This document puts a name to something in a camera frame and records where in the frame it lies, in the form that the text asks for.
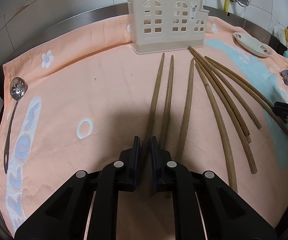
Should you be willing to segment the white floral dish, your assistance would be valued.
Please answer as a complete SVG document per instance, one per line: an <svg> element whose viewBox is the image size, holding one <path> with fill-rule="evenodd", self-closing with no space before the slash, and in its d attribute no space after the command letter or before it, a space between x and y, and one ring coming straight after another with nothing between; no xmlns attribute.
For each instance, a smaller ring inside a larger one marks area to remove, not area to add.
<svg viewBox="0 0 288 240"><path fill-rule="evenodd" d="M235 32L232 34L232 36L239 45L241 45L244 49L246 49L248 52L252 53L255 56L266 58L273 54L273 50L269 48L268 45L260 42L259 40L248 34Z"/></svg>

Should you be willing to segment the peach printed towel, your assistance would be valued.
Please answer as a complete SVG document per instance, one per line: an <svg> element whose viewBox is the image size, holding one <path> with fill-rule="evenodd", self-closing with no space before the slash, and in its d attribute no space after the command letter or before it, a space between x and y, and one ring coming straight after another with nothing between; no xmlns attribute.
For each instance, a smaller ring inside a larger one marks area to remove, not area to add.
<svg viewBox="0 0 288 240"><path fill-rule="evenodd" d="M78 28L27 51L4 64L4 113L0 125L0 211L11 235L76 171L91 173L131 148L134 136L144 140L162 53L137 55L128 16ZM288 86L279 72L288 60L273 52L259 59L240 48L232 34L241 28L210 17L206 41L197 51L248 80L272 103L288 102ZM174 55L172 104L166 150L176 155L186 101L191 53L165 53L154 120L159 138L171 55ZM28 84L12 123L10 162L4 172L3 153L15 101L10 81ZM288 135L261 105L227 79L260 123L257 129L243 106L232 98L250 131L257 173L251 174L239 136L215 93L234 159L238 194L273 227L288 207ZM205 87L194 68L193 98L183 158L189 170L214 171L228 183L222 143ZM160 194L120 193L118 239L174 239L172 202Z"/></svg>

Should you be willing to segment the right water valve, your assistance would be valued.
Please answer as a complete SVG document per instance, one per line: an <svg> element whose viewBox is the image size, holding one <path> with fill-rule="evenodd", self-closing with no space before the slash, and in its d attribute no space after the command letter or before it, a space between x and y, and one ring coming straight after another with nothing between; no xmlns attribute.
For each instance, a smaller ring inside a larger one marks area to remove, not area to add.
<svg viewBox="0 0 288 240"><path fill-rule="evenodd" d="M249 0L236 0L236 2L241 6L241 7L248 7L249 6Z"/></svg>

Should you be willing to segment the beige plastic utensil holder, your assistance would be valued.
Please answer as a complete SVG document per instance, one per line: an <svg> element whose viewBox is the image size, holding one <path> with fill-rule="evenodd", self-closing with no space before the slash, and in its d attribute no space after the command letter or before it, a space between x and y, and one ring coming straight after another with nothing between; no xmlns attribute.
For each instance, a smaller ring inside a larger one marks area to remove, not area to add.
<svg viewBox="0 0 288 240"><path fill-rule="evenodd" d="M137 54L199 48L209 11L203 0L127 0L132 47Z"/></svg>

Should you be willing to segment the metal slotted spoon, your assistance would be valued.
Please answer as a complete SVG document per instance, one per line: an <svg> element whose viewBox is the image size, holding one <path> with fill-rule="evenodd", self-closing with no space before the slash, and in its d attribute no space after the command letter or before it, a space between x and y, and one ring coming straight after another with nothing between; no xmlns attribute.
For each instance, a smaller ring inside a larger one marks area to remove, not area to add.
<svg viewBox="0 0 288 240"><path fill-rule="evenodd" d="M4 164L3 165L4 165L5 174L7 174L8 166L9 166L10 135L11 135L11 128L12 128L13 119L15 116L15 112L16 112L19 100L21 100L21 98L23 98L23 96L25 95L25 93L27 91L27 88L28 88L27 84L25 83L25 81L21 77L15 77L10 82L10 87L9 87L10 95L13 98L13 100L16 101L16 103L15 103L15 106L13 108L12 115L10 118L10 123L9 123L9 127L8 127L8 132L6 135L6 141L5 141L5 147L4 147Z"/></svg>

